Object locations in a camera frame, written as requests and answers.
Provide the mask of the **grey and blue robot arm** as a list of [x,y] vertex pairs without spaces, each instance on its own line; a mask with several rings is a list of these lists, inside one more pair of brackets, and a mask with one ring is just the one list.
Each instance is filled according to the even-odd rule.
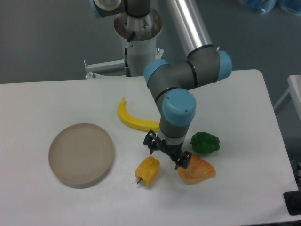
[[127,77],[145,78],[160,112],[159,129],[149,129],[144,139],[151,152],[162,151],[177,168],[186,169],[191,153],[182,145],[196,111],[196,100],[191,89],[226,79],[232,72],[230,56],[212,44],[196,2],[168,0],[166,2],[181,40],[186,61],[170,65],[157,59],[154,41],[163,27],[161,15],[148,0],[92,0],[93,13],[98,18],[114,16],[114,28],[123,40],[123,59],[86,65],[88,73],[110,70],[119,66]]

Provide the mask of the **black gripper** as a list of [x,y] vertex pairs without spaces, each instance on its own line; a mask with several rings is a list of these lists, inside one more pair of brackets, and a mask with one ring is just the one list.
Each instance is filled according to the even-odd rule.
[[175,170],[178,170],[178,168],[186,170],[190,164],[191,153],[187,151],[182,152],[182,143],[169,145],[166,140],[157,137],[153,130],[147,133],[143,144],[149,148],[150,154],[159,150],[168,155],[172,161],[175,161]]

